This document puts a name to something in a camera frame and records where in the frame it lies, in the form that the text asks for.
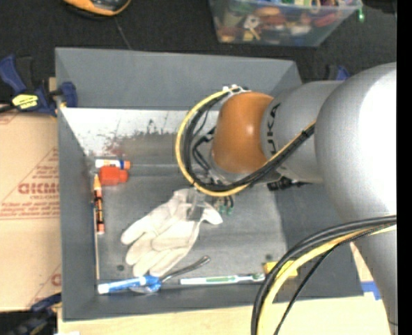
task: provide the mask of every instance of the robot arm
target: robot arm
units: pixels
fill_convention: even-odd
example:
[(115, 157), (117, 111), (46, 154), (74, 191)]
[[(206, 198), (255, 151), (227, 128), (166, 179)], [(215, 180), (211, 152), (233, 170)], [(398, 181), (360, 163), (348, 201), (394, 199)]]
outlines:
[[(208, 172), (219, 186), (210, 194), (226, 190), (223, 184), (239, 185), (236, 180), (270, 181), (251, 175), (287, 145), (293, 152), (277, 164), (277, 175), (323, 184), (344, 222), (396, 214), (396, 100), (396, 63), (345, 81), (310, 82), (276, 97), (239, 91), (218, 115)], [(300, 140), (298, 133), (307, 126)], [(205, 186), (200, 190), (209, 192)], [(396, 231), (356, 245), (378, 285), (391, 332), (397, 334)]]

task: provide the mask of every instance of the black floor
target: black floor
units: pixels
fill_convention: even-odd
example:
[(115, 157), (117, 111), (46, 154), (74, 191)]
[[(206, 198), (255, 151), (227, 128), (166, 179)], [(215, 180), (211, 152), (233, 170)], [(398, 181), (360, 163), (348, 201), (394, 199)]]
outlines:
[[(321, 80), (329, 65), (351, 74), (397, 60), (397, 16), (390, 1), (364, 0), (365, 21), (353, 14), (321, 46), (274, 47), (218, 43), (207, 0), (133, 0), (117, 20), (92, 21), (60, 0), (0, 0), (0, 60), (33, 57), (33, 77), (54, 75), (54, 48), (63, 46), (225, 54), (288, 59), (303, 81)], [(119, 23), (123, 35), (116, 23)], [(0, 101), (10, 87), (0, 78)], [(0, 334), (27, 314), (1, 314)]]

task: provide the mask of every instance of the yellow cable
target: yellow cable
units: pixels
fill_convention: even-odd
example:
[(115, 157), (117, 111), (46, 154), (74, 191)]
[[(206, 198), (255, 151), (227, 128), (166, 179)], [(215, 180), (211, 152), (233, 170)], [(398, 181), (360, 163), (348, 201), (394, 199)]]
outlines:
[[(181, 122), (181, 125), (179, 126), (178, 129), (178, 133), (176, 135), (176, 142), (175, 142), (175, 156), (176, 156), (176, 161), (178, 163), (179, 169), (181, 170), (181, 172), (183, 173), (184, 177), (195, 187), (197, 188), (199, 191), (201, 191), (202, 193), (205, 193), (206, 195), (209, 196), (218, 196), (218, 197), (222, 197), (222, 196), (230, 196), (230, 195), (234, 195), (242, 190), (244, 190), (245, 188), (247, 188), (250, 184), (245, 184), (242, 186), (237, 186), (235, 188), (232, 188), (231, 190), (228, 191), (212, 191), (209, 190), (207, 188), (204, 188), (203, 186), (199, 185), (193, 178), (192, 176), (189, 174), (189, 172), (187, 171), (187, 169), (185, 168), (183, 159), (181, 157), (181, 139), (183, 137), (184, 134), (184, 130), (185, 127), (187, 126), (187, 123), (189, 122), (189, 120), (192, 118), (192, 116), (198, 112), (199, 109), (201, 109), (201, 107), (203, 107), (205, 104), (211, 102), (214, 99), (217, 99), (219, 97), (222, 97), (223, 95), (225, 95), (228, 91), (234, 91), (234, 90), (239, 90), (241, 89), (240, 87), (234, 87), (234, 88), (230, 88), (229, 90), (224, 90), (224, 91), (220, 91), (214, 94), (211, 94), (209, 97), (206, 97), (205, 99), (201, 100), (199, 103), (197, 103), (185, 116), (184, 120)], [(311, 128), (313, 125), (315, 125), (316, 120), (312, 121), (306, 128), (305, 130), (307, 130), (308, 128)], [(299, 137), (300, 137), (301, 133), (297, 134), (297, 136), (295, 136), (292, 140), (290, 140), (284, 147), (282, 147), (277, 153), (275, 153), (273, 156), (271, 156), (271, 158), (266, 161), (264, 163), (264, 165), (266, 165), (267, 163), (271, 162), (272, 160), (274, 160), (275, 158), (277, 158), (286, 148), (288, 148), (293, 142), (295, 142)]]
[[(284, 282), (288, 279), (288, 277), (291, 276), (292, 273), (296, 272), (298, 268), (302, 267), (305, 263), (309, 262), (313, 258), (324, 254), (325, 252), (329, 251), (330, 249), (336, 247), (338, 244), (340, 244), (343, 241), (346, 241), (347, 239), (350, 239), (352, 237), (358, 236), (368, 230), (372, 230), (376, 228), (377, 226), (372, 226), (369, 228), (365, 228), (362, 230), (358, 231), (353, 231), (350, 232), (344, 236), (339, 236), (335, 239), (332, 239), (319, 247), (313, 248), (311, 251), (307, 252), (306, 254), (300, 256), (293, 262), (287, 262), (285, 265), (278, 271), (278, 275), (276, 276), (275, 280), (273, 281), (273, 284), (269, 287), (269, 292), (266, 295), (266, 298), (261, 305), (260, 309), (260, 315), (257, 320), (258, 322), (258, 327), (257, 327), (257, 335), (264, 335), (264, 334), (272, 334), (273, 330), (267, 329), (266, 321), (264, 318), (269, 316), (268, 309), (267, 307), (272, 306), (273, 300), (277, 293), (280, 291), (280, 288), (284, 284)], [(391, 225), (387, 228), (384, 228), (382, 230), (376, 231), (371, 233), (371, 235), (375, 235), (377, 233), (381, 232), (387, 232), (391, 230), (396, 230), (396, 225)]]

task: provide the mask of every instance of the gray cylinder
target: gray cylinder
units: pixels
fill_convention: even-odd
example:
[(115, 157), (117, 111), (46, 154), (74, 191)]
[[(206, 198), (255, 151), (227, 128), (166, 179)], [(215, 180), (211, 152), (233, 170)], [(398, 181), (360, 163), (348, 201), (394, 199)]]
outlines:
[[(283, 91), (268, 106), (261, 125), (262, 149), (270, 158), (317, 118), (323, 102), (341, 84), (320, 81)], [(321, 183), (322, 176), (314, 150), (314, 136), (300, 145), (278, 172), (289, 179)]]
[[(339, 85), (317, 117), (315, 149), (323, 184), (345, 221), (397, 213), (397, 64)], [(356, 242), (397, 334), (397, 233)]]

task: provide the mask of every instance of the leather glove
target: leather glove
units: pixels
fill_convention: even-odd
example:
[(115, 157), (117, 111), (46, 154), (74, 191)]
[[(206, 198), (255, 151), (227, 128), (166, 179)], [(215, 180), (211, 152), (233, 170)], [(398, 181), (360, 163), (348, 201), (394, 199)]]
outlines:
[[(220, 213), (209, 203), (192, 201), (192, 192), (196, 190), (175, 191), (169, 201), (134, 222), (122, 234), (121, 242), (132, 244), (125, 261), (133, 266), (134, 276), (143, 276), (148, 271), (152, 276), (163, 276), (188, 254), (203, 221), (213, 225), (222, 223)], [(201, 216), (193, 219), (191, 211), (199, 211)]]

